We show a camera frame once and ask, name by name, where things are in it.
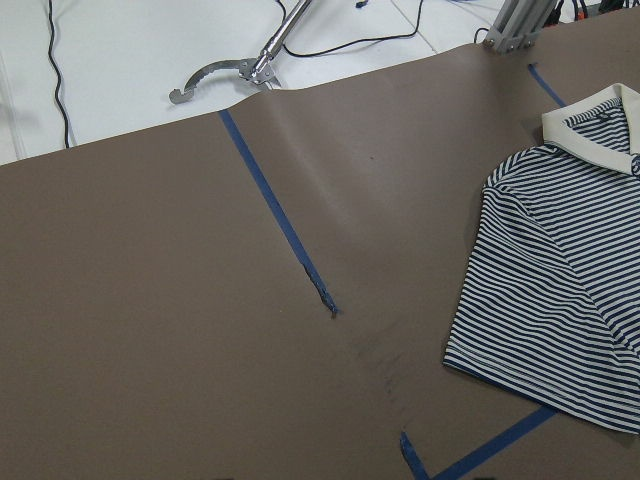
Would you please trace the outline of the navy white striped polo shirt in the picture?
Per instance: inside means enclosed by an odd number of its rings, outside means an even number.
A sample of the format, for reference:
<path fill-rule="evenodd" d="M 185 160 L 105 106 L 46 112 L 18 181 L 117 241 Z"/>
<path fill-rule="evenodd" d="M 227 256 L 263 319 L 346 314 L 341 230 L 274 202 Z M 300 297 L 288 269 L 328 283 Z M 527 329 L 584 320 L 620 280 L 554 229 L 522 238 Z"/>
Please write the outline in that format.
<path fill-rule="evenodd" d="M 639 431 L 639 95 L 542 117 L 487 178 L 445 365 L 596 425 Z"/>

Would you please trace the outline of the silver reacher grabber tool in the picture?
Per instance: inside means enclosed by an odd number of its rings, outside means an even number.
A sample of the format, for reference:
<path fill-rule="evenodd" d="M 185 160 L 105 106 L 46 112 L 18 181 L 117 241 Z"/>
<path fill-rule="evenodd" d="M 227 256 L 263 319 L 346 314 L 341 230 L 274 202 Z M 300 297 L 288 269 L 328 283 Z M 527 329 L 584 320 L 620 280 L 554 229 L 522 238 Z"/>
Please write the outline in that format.
<path fill-rule="evenodd" d="M 241 79 L 254 85 L 275 82 L 277 78 L 271 61 L 283 48 L 287 36 L 304 16 L 311 3 L 311 0 L 298 1 L 291 12 L 285 15 L 281 25 L 256 58 L 221 60 L 203 66 L 191 75 L 183 89 L 173 89 L 169 93 L 170 102 L 178 105 L 190 101 L 194 97 L 197 85 L 208 75 L 220 70 L 236 70 Z"/>

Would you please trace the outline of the aluminium frame post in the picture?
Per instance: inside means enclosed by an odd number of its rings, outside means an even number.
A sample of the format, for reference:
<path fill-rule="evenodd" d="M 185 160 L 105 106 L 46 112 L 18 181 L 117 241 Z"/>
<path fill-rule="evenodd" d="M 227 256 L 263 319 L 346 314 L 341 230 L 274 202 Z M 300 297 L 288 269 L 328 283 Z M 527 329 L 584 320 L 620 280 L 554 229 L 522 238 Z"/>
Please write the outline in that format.
<path fill-rule="evenodd" d="M 556 6 L 552 0 L 506 0 L 482 44 L 498 54 L 533 46 Z"/>

